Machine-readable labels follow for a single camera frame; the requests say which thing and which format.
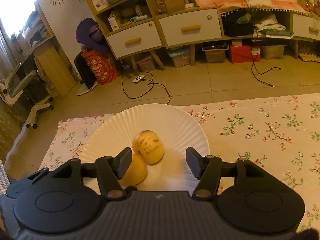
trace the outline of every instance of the drawer handle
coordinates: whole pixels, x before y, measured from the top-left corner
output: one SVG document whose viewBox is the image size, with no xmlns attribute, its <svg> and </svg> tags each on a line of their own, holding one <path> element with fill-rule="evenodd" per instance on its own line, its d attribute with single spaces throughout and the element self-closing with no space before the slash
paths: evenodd
<svg viewBox="0 0 320 240">
<path fill-rule="evenodd" d="M 134 43 L 137 43 L 137 42 L 140 42 L 140 41 L 141 41 L 141 37 L 138 37 L 138 38 L 134 38 L 132 40 L 125 41 L 124 44 L 126 46 L 129 46 L 131 44 L 134 44 Z"/>
<path fill-rule="evenodd" d="M 314 27 L 309 27 L 309 30 L 310 30 L 311 32 L 314 32 L 314 33 L 319 33 L 319 32 L 320 32 L 319 29 L 314 28 Z"/>
<path fill-rule="evenodd" d="M 192 26 L 187 26 L 187 27 L 182 27 L 181 31 L 182 32 L 188 32 L 188 31 L 196 31 L 196 30 L 200 30 L 201 29 L 201 25 L 192 25 Z"/>
</svg>

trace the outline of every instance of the red container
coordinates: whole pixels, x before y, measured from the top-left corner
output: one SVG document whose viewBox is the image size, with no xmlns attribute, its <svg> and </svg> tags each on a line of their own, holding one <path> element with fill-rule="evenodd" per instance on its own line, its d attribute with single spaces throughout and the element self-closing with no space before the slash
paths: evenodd
<svg viewBox="0 0 320 240">
<path fill-rule="evenodd" d="M 260 48 L 251 46 L 230 46 L 228 51 L 231 63 L 260 61 Z"/>
<path fill-rule="evenodd" d="M 94 49 L 81 55 L 95 75 L 99 84 L 104 85 L 115 80 L 120 72 L 116 69 L 116 61 L 112 52 L 100 55 Z"/>
</svg>

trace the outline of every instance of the black cable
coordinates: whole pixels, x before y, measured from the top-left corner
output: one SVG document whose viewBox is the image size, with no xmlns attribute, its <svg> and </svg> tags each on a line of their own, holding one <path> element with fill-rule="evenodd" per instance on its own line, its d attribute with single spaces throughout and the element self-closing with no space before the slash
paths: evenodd
<svg viewBox="0 0 320 240">
<path fill-rule="evenodd" d="M 145 92 L 144 94 L 142 94 L 141 96 L 132 98 L 132 97 L 130 97 L 130 96 L 124 91 L 124 87 L 123 87 L 123 72 L 122 72 L 121 84 L 122 84 L 123 93 L 124 93 L 128 98 L 130 98 L 130 99 L 141 98 L 141 97 L 143 97 L 144 95 L 146 95 L 147 93 L 149 93 L 149 92 L 153 89 L 154 85 L 157 84 L 157 85 L 161 85 L 161 86 L 164 87 L 165 91 L 167 92 L 167 94 L 168 94 L 168 96 L 169 96 L 169 101 L 166 103 L 166 105 L 169 104 L 169 102 L 170 102 L 170 100 L 171 100 L 171 96 L 170 96 L 169 92 L 167 91 L 167 88 L 165 87 L 165 85 L 164 85 L 164 84 L 160 84 L 160 83 L 154 83 L 154 82 L 153 82 L 154 76 L 152 75 L 152 73 L 150 73 L 150 72 L 144 72 L 144 71 L 140 71 L 140 72 L 141 72 L 141 73 L 147 73 L 147 74 L 150 74 L 150 75 L 152 76 L 152 80 L 142 79 L 142 81 L 149 81 L 150 83 L 149 83 L 148 85 L 152 85 L 152 87 L 151 87 L 147 92 Z"/>
<path fill-rule="evenodd" d="M 252 17 L 252 13 L 251 13 L 251 11 L 252 11 L 252 8 L 251 8 L 251 0 L 249 0 L 249 5 L 248 5 L 248 3 L 247 3 L 246 0 L 244 0 L 244 1 L 245 1 L 245 3 L 247 4 L 247 6 L 248 6 L 248 8 L 249 8 L 250 15 L 251 15 L 251 21 L 253 22 L 253 20 L 252 20 L 253 17 Z M 256 31 L 256 34 L 257 34 L 257 36 L 255 37 L 255 40 L 254 40 L 253 42 L 256 42 L 257 39 L 258 39 L 258 32 L 257 32 L 257 31 Z M 257 70 L 257 66 L 256 66 L 256 64 L 255 64 L 255 61 L 257 60 L 257 57 L 258 57 L 258 53 L 257 53 L 256 57 L 253 58 L 252 49 L 251 49 L 251 57 L 252 57 L 251 73 L 252 73 L 252 75 L 254 76 L 254 78 L 255 78 L 256 80 L 258 80 L 259 82 L 263 83 L 263 84 L 266 84 L 266 85 L 268 85 L 268 86 L 270 86 L 270 87 L 274 87 L 273 85 L 271 85 L 271 84 L 269 84 L 269 83 L 267 83 L 267 82 L 264 82 L 264 81 L 258 79 L 258 78 L 256 77 L 256 75 L 254 74 L 254 72 L 253 72 L 253 67 L 255 68 L 256 72 L 257 72 L 259 75 L 263 75 L 263 74 L 265 74 L 265 73 L 267 73 L 267 72 L 269 72 L 270 70 L 273 70 L 273 69 L 281 70 L 281 68 L 279 68 L 279 67 L 272 67 L 272 68 L 270 68 L 269 70 L 267 70 L 267 71 L 265 71 L 265 72 L 263 72 L 263 73 L 260 73 L 260 72 Z"/>
<path fill-rule="evenodd" d="M 165 89 L 165 91 L 167 92 L 167 94 L 168 94 L 168 96 L 169 96 L 169 101 L 166 103 L 166 105 L 170 103 L 171 96 L 170 96 L 169 92 L 167 91 L 167 88 L 165 87 L 164 84 L 154 83 L 152 80 L 149 80 L 149 79 L 142 79 L 142 81 L 150 81 L 149 85 L 152 83 L 153 86 L 154 86 L 155 84 L 163 86 L 164 89 Z"/>
</svg>

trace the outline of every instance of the potato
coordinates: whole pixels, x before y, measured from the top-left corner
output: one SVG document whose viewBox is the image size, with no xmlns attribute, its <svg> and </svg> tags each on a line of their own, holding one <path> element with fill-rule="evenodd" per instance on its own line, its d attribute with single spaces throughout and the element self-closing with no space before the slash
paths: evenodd
<svg viewBox="0 0 320 240">
<path fill-rule="evenodd" d="M 143 181 L 146 175 L 147 165 L 140 156 L 132 154 L 132 162 L 124 177 L 119 180 L 119 183 L 123 187 L 135 186 Z"/>
<path fill-rule="evenodd" d="M 148 164 L 157 163 L 164 154 L 164 145 L 153 131 L 138 133 L 132 141 L 132 149 Z"/>
</svg>

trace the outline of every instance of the white drawer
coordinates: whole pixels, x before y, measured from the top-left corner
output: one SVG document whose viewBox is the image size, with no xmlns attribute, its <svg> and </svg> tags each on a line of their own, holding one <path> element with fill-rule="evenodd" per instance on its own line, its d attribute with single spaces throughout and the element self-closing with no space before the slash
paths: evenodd
<svg viewBox="0 0 320 240">
<path fill-rule="evenodd" d="M 117 58 L 162 45 L 153 21 L 120 31 L 107 40 Z"/>
<path fill-rule="evenodd" d="M 314 18 L 293 14 L 294 35 L 320 41 L 320 34 L 309 30 L 309 27 L 320 30 L 320 21 Z"/>
<path fill-rule="evenodd" d="M 216 9 L 177 14 L 159 21 L 168 46 L 221 38 Z"/>
</svg>

